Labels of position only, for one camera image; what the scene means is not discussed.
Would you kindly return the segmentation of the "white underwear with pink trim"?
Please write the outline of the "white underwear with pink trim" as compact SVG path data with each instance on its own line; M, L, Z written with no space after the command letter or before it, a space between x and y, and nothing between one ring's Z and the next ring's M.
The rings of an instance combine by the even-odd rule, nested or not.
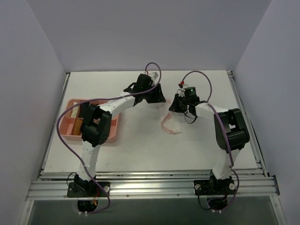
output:
M160 124L163 131L171 135L177 135L182 133L182 128L177 115L174 112L169 111L171 106L171 100L167 99L165 103L160 103Z

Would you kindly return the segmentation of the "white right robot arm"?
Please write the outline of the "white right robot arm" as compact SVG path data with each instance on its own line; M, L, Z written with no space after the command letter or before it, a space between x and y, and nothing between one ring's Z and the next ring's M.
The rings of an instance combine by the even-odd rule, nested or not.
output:
M169 111L184 115L190 113L194 120L204 118L214 122L216 142L222 152L213 166L214 178L209 180L208 188L215 194L220 193L225 188L224 179L232 174L238 153L250 141L241 110L220 108L201 101L195 87L188 87L178 90Z

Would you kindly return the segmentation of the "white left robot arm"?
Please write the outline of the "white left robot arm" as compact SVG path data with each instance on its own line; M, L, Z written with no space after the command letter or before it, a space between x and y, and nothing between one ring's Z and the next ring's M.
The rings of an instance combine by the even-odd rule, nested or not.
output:
M96 177L96 163L100 147L105 143L111 131L112 119L124 110L146 100L147 103L164 103L159 81L161 75L156 72L139 74L137 81L129 85L113 100L100 105L89 105L86 109L80 131L82 133L82 162L74 183L83 196L94 193L92 181Z

